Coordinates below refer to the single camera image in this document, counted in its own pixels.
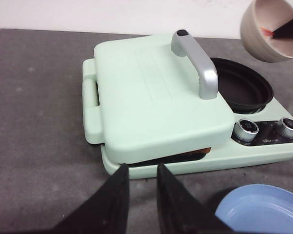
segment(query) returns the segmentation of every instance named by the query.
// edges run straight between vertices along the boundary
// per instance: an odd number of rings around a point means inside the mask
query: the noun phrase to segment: frying pan
[[[251,114],[272,100],[272,87],[256,71],[223,58],[211,60],[218,74],[218,90],[233,112]]]

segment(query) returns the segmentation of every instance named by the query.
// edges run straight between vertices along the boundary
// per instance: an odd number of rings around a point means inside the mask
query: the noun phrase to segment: sandwich maker
[[[83,63],[87,142],[109,174],[129,178],[293,158],[293,117],[242,64],[210,59],[186,31],[106,41]]]

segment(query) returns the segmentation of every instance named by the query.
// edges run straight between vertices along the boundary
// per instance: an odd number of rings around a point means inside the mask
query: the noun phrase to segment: side handle
[[[214,63],[199,43],[184,29],[172,36],[171,50],[177,56],[188,56],[199,75],[199,97],[214,99],[218,93],[218,75]]]
[[[84,135],[90,144],[104,142],[101,109],[99,106],[94,59],[83,63]]]

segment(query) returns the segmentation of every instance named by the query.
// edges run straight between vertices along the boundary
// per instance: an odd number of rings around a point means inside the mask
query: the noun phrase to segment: gray countertop
[[[106,181],[100,148],[84,138],[82,62],[96,44],[131,37],[0,29],[0,231],[51,228]],[[198,41],[210,57],[258,71],[293,115],[293,60],[260,62],[237,39]],[[214,210],[245,184],[293,192],[293,160],[177,178]],[[127,233],[159,233],[156,179],[130,181]]]

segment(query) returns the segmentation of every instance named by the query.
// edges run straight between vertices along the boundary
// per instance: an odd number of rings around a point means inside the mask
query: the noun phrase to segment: ceramic bowl
[[[274,31],[293,19],[293,8],[284,0],[254,0],[240,27],[245,49],[264,62],[293,59],[293,39],[272,39],[262,28]]]

